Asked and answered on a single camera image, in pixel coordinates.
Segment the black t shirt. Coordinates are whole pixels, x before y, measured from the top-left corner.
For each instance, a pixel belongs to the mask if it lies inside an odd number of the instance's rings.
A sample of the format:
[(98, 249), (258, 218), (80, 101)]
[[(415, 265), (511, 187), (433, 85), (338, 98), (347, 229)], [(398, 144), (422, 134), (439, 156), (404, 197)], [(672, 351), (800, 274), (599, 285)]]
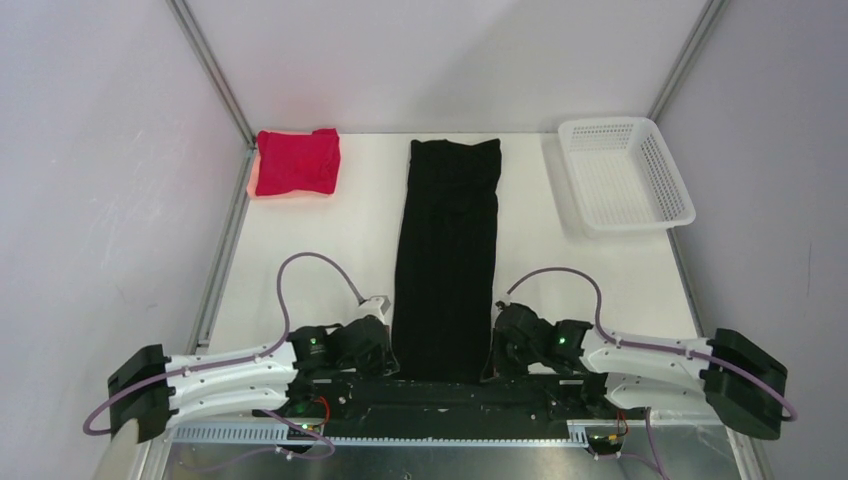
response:
[(501, 142), (410, 144), (392, 345), (405, 380), (476, 383), (491, 343)]

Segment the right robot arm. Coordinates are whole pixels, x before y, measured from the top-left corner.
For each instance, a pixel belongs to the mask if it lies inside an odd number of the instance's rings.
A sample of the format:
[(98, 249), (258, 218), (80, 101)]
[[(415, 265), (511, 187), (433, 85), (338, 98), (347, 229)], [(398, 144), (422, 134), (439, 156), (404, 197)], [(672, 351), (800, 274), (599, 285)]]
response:
[(550, 323), (519, 303), (498, 302), (488, 369), (522, 377), (539, 364), (578, 378), (581, 404), (598, 418), (613, 410), (714, 414), (728, 428), (760, 440), (780, 438), (787, 408), (787, 368), (741, 333), (660, 339), (602, 335), (587, 321)]

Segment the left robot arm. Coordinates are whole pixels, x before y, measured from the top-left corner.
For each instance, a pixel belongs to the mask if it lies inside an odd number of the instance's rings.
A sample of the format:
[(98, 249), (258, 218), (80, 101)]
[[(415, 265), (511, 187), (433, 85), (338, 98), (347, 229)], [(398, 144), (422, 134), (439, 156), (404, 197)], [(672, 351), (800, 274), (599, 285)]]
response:
[(298, 328), (279, 345), (224, 354), (167, 356), (159, 344), (145, 346), (110, 376), (109, 398), (97, 411), (108, 415), (110, 436), (135, 422), (138, 442), (184, 422), (246, 411), (328, 420), (318, 383), (398, 369), (389, 326), (369, 314), (345, 325)]

